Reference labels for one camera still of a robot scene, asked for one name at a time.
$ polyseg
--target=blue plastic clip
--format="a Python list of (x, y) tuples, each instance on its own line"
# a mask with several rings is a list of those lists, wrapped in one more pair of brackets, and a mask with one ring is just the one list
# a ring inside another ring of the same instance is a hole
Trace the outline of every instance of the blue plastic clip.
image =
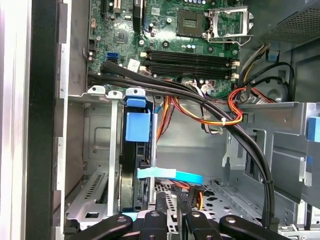
[(126, 100), (128, 107), (145, 108), (146, 104), (146, 97), (128, 96)]
[(320, 117), (309, 117), (307, 139), (312, 142), (320, 143)]
[(150, 138), (151, 114), (128, 112), (126, 114), (125, 140), (148, 143)]

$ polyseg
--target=blue sata port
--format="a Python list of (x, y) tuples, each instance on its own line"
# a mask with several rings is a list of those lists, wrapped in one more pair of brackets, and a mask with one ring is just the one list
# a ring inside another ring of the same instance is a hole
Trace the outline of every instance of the blue sata port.
[(110, 62), (117, 64), (119, 60), (119, 53), (107, 52), (106, 59), (109, 60)]

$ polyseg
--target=motherboard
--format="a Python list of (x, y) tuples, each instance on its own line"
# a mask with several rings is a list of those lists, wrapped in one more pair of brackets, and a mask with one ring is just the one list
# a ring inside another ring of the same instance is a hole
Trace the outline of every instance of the motherboard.
[[(206, 14), (240, 5), (240, 0), (91, 0), (88, 70), (100, 73), (111, 61), (154, 78), (191, 73), (212, 86), (210, 95), (225, 96), (232, 89), (239, 47), (208, 42)], [(240, 25), (239, 14), (221, 14), (217, 27), (221, 35), (236, 34)]]

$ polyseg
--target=ram slot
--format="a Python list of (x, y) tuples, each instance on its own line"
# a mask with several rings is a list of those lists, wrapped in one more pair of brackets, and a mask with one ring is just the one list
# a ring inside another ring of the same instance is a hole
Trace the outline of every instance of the ram slot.
[(200, 65), (208, 67), (217, 67), (217, 68), (227, 68), (227, 63), (225, 62), (214, 62), (211, 59), (194, 59), (194, 58), (184, 58), (180, 56), (154, 56), (151, 57), (152, 62), (158, 63), (167, 63), (171, 62), (174, 64), (185, 64), (185, 65)]
[(200, 66), (170, 65), (163, 63), (152, 63), (151, 72), (159, 76), (179, 76), (183, 73), (192, 73), (199, 78), (226, 79), (230, 77), (231, 71), (223, 69), (211, 69)]
[(169, 58), (184, 58), (184, 59), (190, 59), (190, 61), (211, 61), (212, 63), (217, 64), (224, 64), (228, 65), (232, 63), (232, 60), (226, 57), (220, 57), (220, 56), (206, 56), (206, 55), (199, 55), (199, 54), (190, 54), (190, 53), (180, 53), (180, 52), (169, 52), (169, 51), (156, 51), (153, 50), (151, 52), (152, 58), (157, 57), (165, 57), (168, 58), (168, 61), (170, 61)]

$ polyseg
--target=cpu socket lever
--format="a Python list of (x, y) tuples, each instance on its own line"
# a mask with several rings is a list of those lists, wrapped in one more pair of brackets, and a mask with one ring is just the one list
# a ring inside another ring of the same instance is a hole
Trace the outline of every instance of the cpu socket lever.
[[(224, 35), (219, 34), (218, 25), (221, 21), (221, 14), (241, 14), (242, 22), (240, 23), (238, 33), (227, 32)], [(253, 36), (249, 34), (249, 31), (254, 26), (253, 22), (250, 22), (254, 16), (248, 11), (247, 6), (209, 9), (205, 16), (209, 19), (210, 27), (202, 34), (202, 37), (206, 39), (208, 43), (238, 44), (239, 46), (243, 46), (247, 44)]]

